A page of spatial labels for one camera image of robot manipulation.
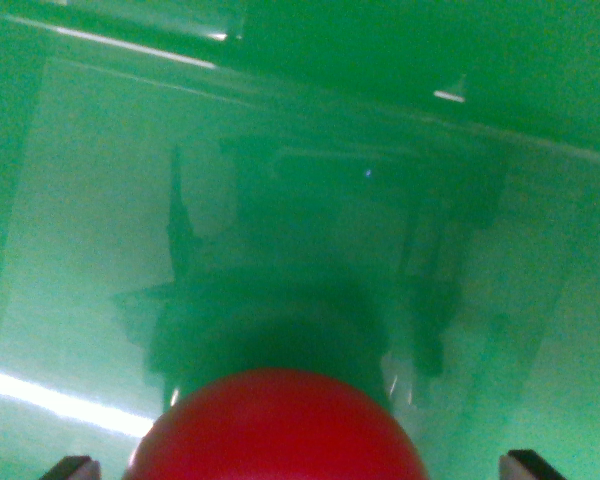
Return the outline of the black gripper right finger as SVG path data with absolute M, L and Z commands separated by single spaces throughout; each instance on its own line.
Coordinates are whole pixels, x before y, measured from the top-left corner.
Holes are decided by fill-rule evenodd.
M 556 468 L 531 449 L 509 450 L 498 462 L 500 480 L 566 480 Z

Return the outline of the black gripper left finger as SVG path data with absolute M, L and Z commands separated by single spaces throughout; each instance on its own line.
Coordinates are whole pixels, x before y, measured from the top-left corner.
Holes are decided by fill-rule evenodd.
M 90 456 L 65 456 L 40 480 L 100 480 L 101 466 Z

